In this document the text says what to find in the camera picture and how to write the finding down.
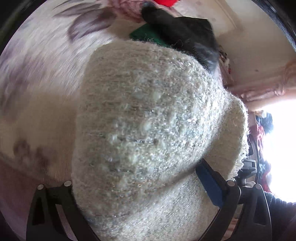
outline green cloth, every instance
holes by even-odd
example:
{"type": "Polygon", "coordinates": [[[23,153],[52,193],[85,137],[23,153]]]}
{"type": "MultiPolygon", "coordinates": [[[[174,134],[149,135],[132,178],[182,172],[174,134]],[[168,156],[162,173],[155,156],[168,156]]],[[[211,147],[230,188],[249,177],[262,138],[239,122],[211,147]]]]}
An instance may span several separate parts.
{"type": "Polygon", "coordinates": [[[130,33],[129,37],[135,41],[153,42],[160,46],[169,47],[148,23],[130,33]]]}

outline red cloth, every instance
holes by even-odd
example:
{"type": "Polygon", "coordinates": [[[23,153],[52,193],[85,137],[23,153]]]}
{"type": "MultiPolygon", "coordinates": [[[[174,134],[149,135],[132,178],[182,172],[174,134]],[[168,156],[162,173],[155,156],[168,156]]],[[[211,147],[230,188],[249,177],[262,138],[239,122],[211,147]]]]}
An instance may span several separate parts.
{"type": "Polygon", "coordinates": [[[156,3],[166,6],[166,7],[171,7],[174,5],[177,0],[154,0],[156,3]]]}
{"type": "Polygon", "coordinates": [[[259,182],[259,184],[261,184],[261,186],[265,192],[271,192],[269,189],[269,186],[267,184],[267,181],[266,181],[266,175],[270,172],[270,170],[271,170],[271,166],[269,165],[269,170],[265,171],[265,173],[262,176],[262,179],[259,182]]]}
{"type": "Polygon", "coordinates": [[[263,137],[265,136],[265,132],[263,129],[263,126],[259,126],[259,125],[254,125],[250,127],[250,132],[252,134],[252,136],[254,137],[255,140],[257,140],[258,143],[258,151],[259,150],[263,150],[263,137]]]}

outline metal screw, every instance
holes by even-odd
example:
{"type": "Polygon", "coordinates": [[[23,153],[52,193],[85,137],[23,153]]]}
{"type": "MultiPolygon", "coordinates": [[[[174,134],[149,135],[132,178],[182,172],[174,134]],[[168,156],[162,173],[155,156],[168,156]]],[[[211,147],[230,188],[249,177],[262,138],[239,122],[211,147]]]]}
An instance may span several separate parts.
{"type": "Polygon", "coordinates": [[[235,182],[234,181],[227,181],[227,185],[230,186],[230,187],[234,187],[235,186],[235,182]]]}
{"type": "Polygon", "coordinates": [[[72,185],[71,181],[65,181],[64,186],[65,187],[70,187],[72,185]]]}
{"type": "Polygon", "coordinates": [[[37,187],[38,190],[42,190],[43,188],[44,188],[44,185],[43,185],[43,184],[40,184],[40,185],[38,185],[38,187],[37,187]]]}
{"type": "Polygon", "coordinates": [[[255,185],[255,188],[257,188],[257,189],[259,189],[259,190],[260,190],[262,187],[261,187],[261,185],[260,185],[260,184],[256,184],[256,185],[255,185]]]}

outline white wall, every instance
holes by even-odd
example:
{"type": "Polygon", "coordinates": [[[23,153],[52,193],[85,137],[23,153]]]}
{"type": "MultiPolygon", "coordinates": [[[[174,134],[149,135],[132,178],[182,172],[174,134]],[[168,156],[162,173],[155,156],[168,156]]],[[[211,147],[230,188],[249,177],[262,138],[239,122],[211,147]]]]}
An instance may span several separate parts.
{"type": "Polygon", "coordinates": [[[251,0],[181,0],[174,7],[184,16],[211,22],[238,83],[279,75],[296,58],[283,32],[251,0]]]}
{"type": "Polygon", "coordinates": [[[242,21],[243,29],[234,29],[217,40],[232,60],[235,81],[249,82],[281,71],[296,58],[283,32],[251,0],[226,0],[242,21]]]}

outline pink curtain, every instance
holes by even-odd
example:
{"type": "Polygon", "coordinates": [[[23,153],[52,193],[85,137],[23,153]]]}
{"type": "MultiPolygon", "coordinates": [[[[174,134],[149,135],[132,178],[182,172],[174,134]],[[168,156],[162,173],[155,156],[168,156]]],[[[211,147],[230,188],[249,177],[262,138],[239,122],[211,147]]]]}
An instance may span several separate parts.
{"type": "Polygon", "coordinates": [[[250,111],[287,99],[296,99],[296,59],[290,61],[278,76],[228,88],[243,100],[250,111]]]}

